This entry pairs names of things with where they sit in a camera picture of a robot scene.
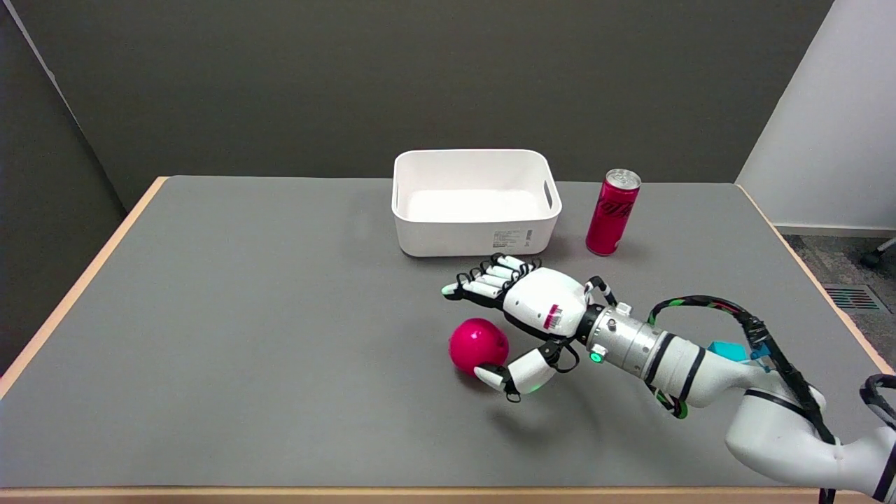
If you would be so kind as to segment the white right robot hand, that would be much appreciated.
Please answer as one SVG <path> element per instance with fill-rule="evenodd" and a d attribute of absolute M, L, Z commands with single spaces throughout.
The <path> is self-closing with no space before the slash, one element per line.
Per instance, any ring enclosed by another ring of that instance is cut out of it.
<path fill-rule="evenodd" d="M 469 300 L 498 309 L 516 328 L 541 340 L 540 347 L 511 363 L 474 367 L 478 380 L 504 393 L 511 403 L 538 390 L 557 373 L 569 372 L 559 364 L 563 351 L 570 351 L 578 365 L 580 357 L 572 344 L 586 344 L 598 315 L 618 304 L 611 287 L 599 276 L 581 284 L 543 267 L 538 258 L 522 260 L 501 253 L 457 274 L 441 294 L 448 300 Z"/>

